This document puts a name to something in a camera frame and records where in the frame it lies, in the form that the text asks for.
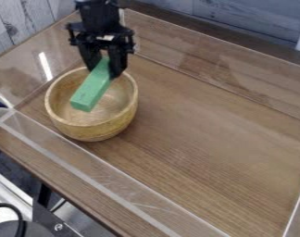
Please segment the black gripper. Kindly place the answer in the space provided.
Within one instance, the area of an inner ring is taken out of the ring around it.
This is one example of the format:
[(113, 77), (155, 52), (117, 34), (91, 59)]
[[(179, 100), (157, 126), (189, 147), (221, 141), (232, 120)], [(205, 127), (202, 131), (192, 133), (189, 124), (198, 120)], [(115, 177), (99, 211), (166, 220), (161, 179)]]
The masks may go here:
[(134, 31), (121, 23), (121, 10), (129, 0), (75, 0), (81, 21), (66, 25), (70, 45), (78, 45), (89, 71), (97, 67), (109, 47), (110, 77), (118, 78), (127, 67), (127, 54), (134, 53)]

